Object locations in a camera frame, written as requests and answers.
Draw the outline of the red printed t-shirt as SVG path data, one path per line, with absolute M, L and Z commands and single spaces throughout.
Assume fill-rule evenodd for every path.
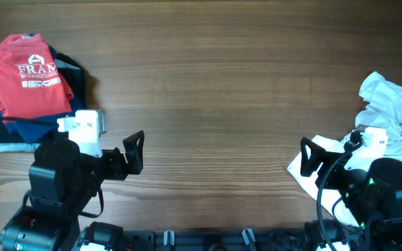
M 71 111 L 73 91 L 45 39 L 12 34 L 0 42 L 0 115 L 34 119 Z

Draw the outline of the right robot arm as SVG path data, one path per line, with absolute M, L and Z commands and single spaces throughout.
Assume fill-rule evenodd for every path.
M 326 151 L 310 139 L 302 138 L 303 177 L 318 174 L 316 206 L 319 230 L 333 250 L 333 242 L 348 236 L 353 250 L 402 250 L 402 162 L 377 158 L 368 170 L 345 168 L 363 145 L 362 139 L 346 142 L 343 152 Z M 335 190 L 357 222 L 358 230 L 341 229 L 331 233 L 322 216 L 325 190 Z

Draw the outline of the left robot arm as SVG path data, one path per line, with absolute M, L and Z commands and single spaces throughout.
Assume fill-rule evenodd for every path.
M 80 230 L 78 218 L 97 218 L 84 211 L 93 197 L 103 197 L 103 181 L 123 181 L 143 168 L 144 132 L 123 140 L 124 152 L 84 153 L 69 139 L 45 143 L 29 168 L 31 189 L 1 231 L 2 250 L 120 250 L 123 229 L 94 222 Z

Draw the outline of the white t-shirt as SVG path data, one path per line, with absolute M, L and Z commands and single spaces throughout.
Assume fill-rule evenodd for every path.
M 387 81 L 377 72 L 371 73 L 362 83 L 359 96 L 367 102 L 365 110 L 355 117 L 355 126 L 359 124 L 384 128 L 387 131 L 388 142 L 385 154 L 382 158 L 393 158 L 402 161 L 402 86 Z M 316 135 L 311 141 L 329 152 L 343 153 L 344 143 L 350 140 L 350 134 L 344 136 L 341 141 Z M 301 153 L 289 164 L 287 170 L 300 184 L 300 186 L 312 197 L 317 199 L 318 187 L 315 179 L 317 172 L 310 177 L 302 177 Z M 335 190 L 324 190 L 321 204 L 330 213 L 332 205 L 341 197 Z M 357 226 L 357 221 L 340 201 L 335 207 L 337 219 L 352 227 Z

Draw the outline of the blue folded shirt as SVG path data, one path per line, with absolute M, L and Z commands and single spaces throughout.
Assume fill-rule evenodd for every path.
M 84 74 L 57 65 L 57 53 L 39 34 L 12 34 L 0 42 L 0 142 L 40 143 L 53 123 L 86 107 Z

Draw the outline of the black folded garment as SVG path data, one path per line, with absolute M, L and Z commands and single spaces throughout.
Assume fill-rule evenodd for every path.
M 65 54 L 57 54 L 55 59 L 58 71 L 68 82 L 73 91 L 73 98 L 70 100 L 72 112 L 71 115 L 79 109 L 86 107 L 86 74 L 85 69 Z M 24 142 L 43 143 L 54 139 L 56 129 L 52 126 L 38 125 L 12 121 L 3 123 L 9 132 L 17 132 Z

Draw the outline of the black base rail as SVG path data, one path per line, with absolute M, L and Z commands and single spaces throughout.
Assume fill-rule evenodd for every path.
M 125 231 L 95 222 L 77 238 L 73 250 L 331 250 L 317 222 L 301 228 L 241 231 Z

